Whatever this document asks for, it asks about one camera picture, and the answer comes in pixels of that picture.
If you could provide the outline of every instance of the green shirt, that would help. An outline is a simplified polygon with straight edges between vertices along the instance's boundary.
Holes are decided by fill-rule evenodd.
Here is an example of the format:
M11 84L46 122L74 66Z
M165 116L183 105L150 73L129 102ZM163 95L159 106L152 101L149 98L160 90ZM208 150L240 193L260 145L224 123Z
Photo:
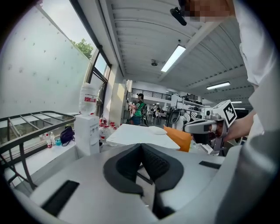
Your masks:
M139 100L138 103L136 103L136 112L134 113L134 116L136 117L142 117L142 113L141 113L141 109L144 106L144 101L143 100Z

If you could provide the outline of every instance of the blue shorts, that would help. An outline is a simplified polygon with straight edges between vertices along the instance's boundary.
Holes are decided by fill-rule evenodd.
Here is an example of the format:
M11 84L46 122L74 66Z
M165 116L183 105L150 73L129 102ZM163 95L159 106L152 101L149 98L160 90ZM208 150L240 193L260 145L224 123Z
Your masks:
M133 121L134 125L140 125L141 124L141 117L132 116L132 118L130 120Z

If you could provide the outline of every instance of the fluorescent light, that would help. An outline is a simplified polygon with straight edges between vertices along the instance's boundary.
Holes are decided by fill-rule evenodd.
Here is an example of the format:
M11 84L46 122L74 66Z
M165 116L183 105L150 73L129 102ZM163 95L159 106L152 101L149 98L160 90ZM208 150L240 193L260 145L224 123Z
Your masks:
M183 54L183 52L186 49L183 46L178 45L173 52L173 54L170 56L168 61L165 63L165 65L162 68L162 72L167 72L168 69L175 63L175 61Z
M216 89L216 88L221 88L221 87L229 86L229 85L230 85L229 82L224 82L224 83L217 84L217 85L214 85L214 86L208 86L207 89L208 89L208 90L210 90L210 89Z

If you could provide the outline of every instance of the sky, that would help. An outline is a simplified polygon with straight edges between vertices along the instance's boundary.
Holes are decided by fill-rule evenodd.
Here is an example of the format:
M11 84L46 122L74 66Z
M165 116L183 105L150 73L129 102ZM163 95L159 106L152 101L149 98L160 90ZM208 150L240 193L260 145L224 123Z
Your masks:
M77 43L84 38L95 47L69 0L43 0L40 5L69 39Z

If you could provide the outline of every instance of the green foliage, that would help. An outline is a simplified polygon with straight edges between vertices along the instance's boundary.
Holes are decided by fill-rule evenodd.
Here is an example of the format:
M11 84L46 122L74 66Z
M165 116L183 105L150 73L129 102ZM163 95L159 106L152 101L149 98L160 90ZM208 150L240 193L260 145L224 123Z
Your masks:
M91 44L87 44L86 40L83 38L81 40L81 42L76 43L73 40L70 40L72 44L74 44L75 46L77 46L78 49L80 49L80 51L90 60L92 55L92 51L93 51L93 46L91 46Z

